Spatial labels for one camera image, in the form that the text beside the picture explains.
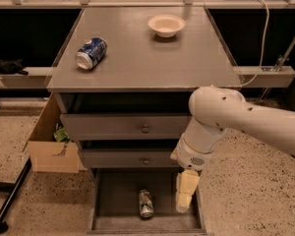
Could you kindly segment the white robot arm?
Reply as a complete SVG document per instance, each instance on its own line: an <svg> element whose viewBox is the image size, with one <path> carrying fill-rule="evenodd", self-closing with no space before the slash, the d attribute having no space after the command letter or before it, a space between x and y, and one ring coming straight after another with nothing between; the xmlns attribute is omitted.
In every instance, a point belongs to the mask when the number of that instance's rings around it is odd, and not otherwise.
<svg viewBox="0 0 295 236"><path fill-rule="evenodd" d="M189 99L190 122L170 158L183 171L177 176L176 209L189 209L215 144L230 129L240 131L295 156L295 112L249 103L237 90L196 89Z"/></svg>

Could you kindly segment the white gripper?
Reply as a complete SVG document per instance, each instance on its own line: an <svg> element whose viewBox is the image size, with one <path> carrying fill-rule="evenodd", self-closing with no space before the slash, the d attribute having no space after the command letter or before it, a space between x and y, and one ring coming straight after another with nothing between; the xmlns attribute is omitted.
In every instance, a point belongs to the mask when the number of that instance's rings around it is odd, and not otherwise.
<svg viewBox="0 0 295 236"><path fill-rule="evenodd" d="M186 212L192 201L192 197L200 182L197 171L201 171L210 162L213 145L204 145L200 148L190 147L181 137L176 148L170 154L170 158L176 160L184 169L176 178L176 209L178 212Z"/></svg>

